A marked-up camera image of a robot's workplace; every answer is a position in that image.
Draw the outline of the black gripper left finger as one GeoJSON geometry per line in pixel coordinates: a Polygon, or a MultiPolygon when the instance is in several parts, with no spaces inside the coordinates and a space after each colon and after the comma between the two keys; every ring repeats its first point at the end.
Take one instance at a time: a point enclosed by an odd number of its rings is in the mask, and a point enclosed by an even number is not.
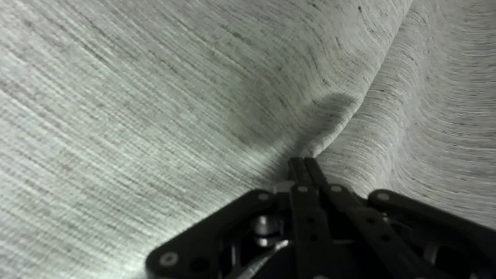
{"type": "Polygon", "coordinates": [[[331,229],[320,197],[328,180],[315,158],[292,158],[289,166],[298,279],[334,279],[331,229]]]}

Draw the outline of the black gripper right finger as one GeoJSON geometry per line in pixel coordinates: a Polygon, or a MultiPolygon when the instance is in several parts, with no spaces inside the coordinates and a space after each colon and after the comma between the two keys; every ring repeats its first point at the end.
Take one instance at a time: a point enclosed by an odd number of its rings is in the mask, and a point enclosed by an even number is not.
{"type": "Polygon", "coordinates": [[[326,214],[326,262],[334,279],[439,279],[384,215],[340,184],[329,184],[314,158],[305,159],[326,214]]]}

